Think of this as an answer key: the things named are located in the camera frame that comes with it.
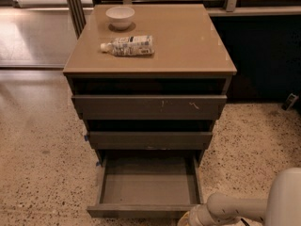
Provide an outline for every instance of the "bottle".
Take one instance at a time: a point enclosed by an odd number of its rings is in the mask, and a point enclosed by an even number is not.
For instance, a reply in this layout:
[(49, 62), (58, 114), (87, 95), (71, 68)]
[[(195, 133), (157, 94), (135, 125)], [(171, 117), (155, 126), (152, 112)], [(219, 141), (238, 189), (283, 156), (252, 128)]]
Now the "bottle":
[(101, 51), (116, 57), (149, 56), (154, 53), (152, 35), (115, 38), (102, 43)]

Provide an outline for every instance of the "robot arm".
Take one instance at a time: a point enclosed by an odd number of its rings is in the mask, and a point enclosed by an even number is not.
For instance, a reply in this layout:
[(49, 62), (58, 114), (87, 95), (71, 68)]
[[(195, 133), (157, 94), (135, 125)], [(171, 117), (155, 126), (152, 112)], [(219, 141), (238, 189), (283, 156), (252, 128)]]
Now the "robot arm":
[(221, 193), (193, 207), (178, 226), (214, 226), (249, 218), (265, 226), (301, 225), (301, 169), (286, 169), (274, 180), (268, 200), (240, 200)]

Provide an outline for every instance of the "drawer cabinet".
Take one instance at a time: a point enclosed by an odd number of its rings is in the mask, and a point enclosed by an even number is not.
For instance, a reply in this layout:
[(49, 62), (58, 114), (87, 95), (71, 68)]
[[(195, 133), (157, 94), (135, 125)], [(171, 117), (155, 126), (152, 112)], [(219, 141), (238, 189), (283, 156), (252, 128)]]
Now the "drawer cabinet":
[[(236, 70), (202, 5), (132, 5), (135, 26), (122, 32), (108, 26), (111, 7), (94, 8), (64, 69), (102, 164), (87, 211), (94, 218), (180, 218), (202, 203), (198, 166)], [(144, 33), (154, 36), (153, 56), (96, 49)]]

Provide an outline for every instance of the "cabinet top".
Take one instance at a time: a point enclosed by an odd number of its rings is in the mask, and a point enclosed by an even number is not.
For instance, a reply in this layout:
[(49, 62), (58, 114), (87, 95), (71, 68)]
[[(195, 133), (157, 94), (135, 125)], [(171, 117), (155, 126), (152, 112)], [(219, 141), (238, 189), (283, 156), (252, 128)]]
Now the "cabinet top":
[[(105, 16), (112, 5), (96, 6), (64, 68), (69, 73), (236, 74), (230, 56), (203, 5), (127, 5), (132, 25), (115, 30)], [(116, 57), (102, 53), (114, 38), (152, 35), (152, 56)]]

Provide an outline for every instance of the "bowl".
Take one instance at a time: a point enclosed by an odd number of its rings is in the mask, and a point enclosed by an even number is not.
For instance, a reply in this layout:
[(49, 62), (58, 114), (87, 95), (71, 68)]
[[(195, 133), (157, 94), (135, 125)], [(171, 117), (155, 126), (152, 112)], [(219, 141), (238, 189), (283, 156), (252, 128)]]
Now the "bowl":
[(125, 30), (132, 24), (135, 11), (129, 7), (113, 7), (106, 11), (109, 22), (117, 30)]

